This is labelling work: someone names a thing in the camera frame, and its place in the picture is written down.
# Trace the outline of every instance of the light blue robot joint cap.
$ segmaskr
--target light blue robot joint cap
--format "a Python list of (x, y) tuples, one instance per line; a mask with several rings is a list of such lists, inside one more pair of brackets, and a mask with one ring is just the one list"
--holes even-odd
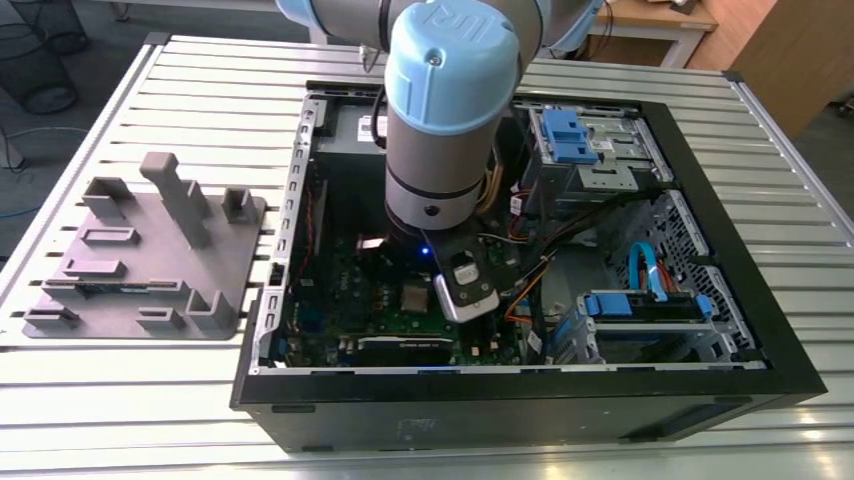
[(431, 135), (486, 125), (513, 97), (519, 38), (507, 17), (477, 0), (411, 5), (395, 22), (386, 66), (388, 104)]
[(315, 7), (311, 4), (311, 0), (276, 0), (276, 6), (288, 20), (304, 25), (308, 28), (323, 28), (318, 15), (315, 14)]
[(593, 29), (594, 22), (597, 20), (597, 14), (599, 13), (599, 9), (607, 0), (589, 0), (587, 9), (582, 14), (578, 22), (570, 30), (566, 32), (563, 38), (555, 42), (554, 45), (550, 45), (549, 48), (554, 48), (557, 50), (571, 52), (581, 48), (585, 39), (587, 38), (587, 34)]

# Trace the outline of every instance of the motherboard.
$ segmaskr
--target motherboard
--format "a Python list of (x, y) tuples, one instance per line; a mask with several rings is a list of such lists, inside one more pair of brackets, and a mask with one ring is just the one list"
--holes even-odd
[[(374, 244), (336, 239), (331, 248), (330, 268), (295, 289), (288, 333), (279, 342), (279, 354), (290, 365), (521, 363), (521, 329), (503, 322), (501, 314), (465, 324), (446, 320), (426, 247), (402, 252), (386, 248), (379, 239)], [(493, 246), (491, 258), (501, 261), (503, 256), (503, 247)]]

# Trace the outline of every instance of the wooden desk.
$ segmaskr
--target wooden desk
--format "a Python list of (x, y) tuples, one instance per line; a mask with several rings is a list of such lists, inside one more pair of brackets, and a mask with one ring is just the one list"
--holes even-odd
[[(646, 39), (646, 42), (634, 42), (638, 43), (634, 48), (637, 55), (641, 58), (661, 58), (663, 55), (662, 67), (683, 68), (703, 35), (718, 28), (718, 22), (702, 3), (697, 5), (691, 15), (682, 15), (673, 11), (670, 3), (650, 3), (646, 0), (618, 0), (611, 7), (614, 8), (613, 37), (617, 37), (618, 41), (615, 50), (633, 47), (633, 42), (625, 39)], [(605, 34), (607, 18), (607, 8), (603, 8), (591, 34)], [(655, 40), (670, 42), (670, 46), (662, 49), (661, 42)], [(602, 61), (627, 63), (621, 59), (627, 55), (621, 56), (619, 52), (605, 53)]]

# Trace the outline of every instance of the black wire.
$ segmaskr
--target black wire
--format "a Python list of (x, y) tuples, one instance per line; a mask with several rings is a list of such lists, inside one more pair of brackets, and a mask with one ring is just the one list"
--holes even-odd
[(386, 53), (391, 53), (391, 38), (388, 37), (388, 15), (391, 1), (379, 0), (379, 47)]
[(10, 169), (10, 172), (12, 172), (15, 175), (20, 175), (22, 173), (24, 173), (24, 170), (27, 170), (30, 165), (27, 165), (27, 161), (23, 160), (18, 167), (12, 166), (12, 149), (10, 145), (10, 136), (6, 133), (6, 128), (3, 127), (3, 125), (0, 125), (0, 135), (3, 135), (3, 149), (6, 150), (4, 154), (7, 167)]
[(593, 50), (593, 52), (587, 56), (587, 60), (593, 60), (594, 58), (597, 58), (611, 43), (611, 37), (614, 35), (614, 7), (611, 7), (611, 4), (607, 0), (605, 2), (605, 8), (609, 15), (607, 22), (605, 24), (605, 31), (599, 36), (599, 41), (597, 42), (595, 50)]
[(537, 148), (534, 146), (534, 141), (531, 140), (531, 135), (529, 135), (529, 127), (525, 125), (525, 120), (522, 119), (521, 112), (519, 110), (517, 110), (517, 107), (514, 105), (510, 106), (510, 113), (514, 120), (517, 121), (519, 132), (522, 133), (522, 141), (525, 142), (523, 148), (529, 152), (530, 160), (534, 160), (534, 157), (537, 156)]
[(374, 143), (379, 148), (386, 150), (386, 145), (388, 144), (386, 137), (379, 136), (379, 107), (383, 103), (383, 99), (386, 98), (386, 85), (379, 89), (379, 93), (376, 94), (376, 98), (374, 99), (374, 111), (371, 112), (371, 137), (374, 138)]
[(537, 275), (549, 266), (561, 244), (573, 240), (579, 233), (593, 228), (603, 215), (633, 202), (658, 198), (663, 192), (661, 188), (651, 188), (617, 195), (566, 222), (537, 250), (537, 255), (529, 260), (529, 268), (525, 269), (527, 273), (522, 276), (522, 279)]

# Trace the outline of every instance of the label sticker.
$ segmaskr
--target label sticker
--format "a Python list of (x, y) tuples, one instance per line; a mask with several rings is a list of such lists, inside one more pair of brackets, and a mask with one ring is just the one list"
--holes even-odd
[(607, 150), (610, 152), (614, 151), (614, 144), (607, 140), (591, 140), (590, 146), (594, 148), (594, 150)]
[(513, 197), (510, 199), (510, 213), (513, 215), (522, 215), (522, 198)]
[(531, 330), (531, 332), (529, 333), (529, 345), (531, 345), (531, 348), (538, 354), (539, 352), (543, 351), (543, 341), (541, 340), (539, 336), (534, 333), (534, 330)]
[[(376, 130), (380, 137), (388, 136), (388, 117), (378, 117)], [(371, 135), (371, 116), (366, 115), (359, 119), (359, 132), (356, 140), (360, 142), (372, 142), (374, 136)]]

